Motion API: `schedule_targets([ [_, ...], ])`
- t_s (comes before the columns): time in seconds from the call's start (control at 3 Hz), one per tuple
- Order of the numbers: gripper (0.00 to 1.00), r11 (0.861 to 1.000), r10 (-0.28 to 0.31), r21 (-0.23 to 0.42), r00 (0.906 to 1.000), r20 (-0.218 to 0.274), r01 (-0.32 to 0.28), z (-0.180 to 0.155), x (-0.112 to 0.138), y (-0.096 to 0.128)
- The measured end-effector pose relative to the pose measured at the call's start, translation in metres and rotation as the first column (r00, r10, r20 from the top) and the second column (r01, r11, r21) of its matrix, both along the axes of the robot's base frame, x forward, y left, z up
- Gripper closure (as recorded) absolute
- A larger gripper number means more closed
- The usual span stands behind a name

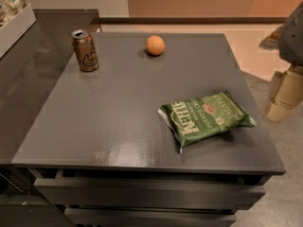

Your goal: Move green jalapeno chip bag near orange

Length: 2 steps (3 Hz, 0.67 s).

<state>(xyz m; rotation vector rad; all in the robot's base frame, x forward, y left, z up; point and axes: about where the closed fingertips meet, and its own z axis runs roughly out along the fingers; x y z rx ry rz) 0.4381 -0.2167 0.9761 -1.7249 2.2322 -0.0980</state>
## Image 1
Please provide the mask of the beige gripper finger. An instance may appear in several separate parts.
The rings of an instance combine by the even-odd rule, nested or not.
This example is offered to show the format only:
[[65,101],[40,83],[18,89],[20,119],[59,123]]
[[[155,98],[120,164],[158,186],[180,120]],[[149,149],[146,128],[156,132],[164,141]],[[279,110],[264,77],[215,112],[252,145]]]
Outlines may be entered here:
[[284,73],[275,71],[264,117],[273,122],[286,119],[303,101],[303,67],[290,67]]
[[279,39],[282,33],[282,27],[279,26],[269,36],[264,39],[266,46],[277,47],[279,45]]

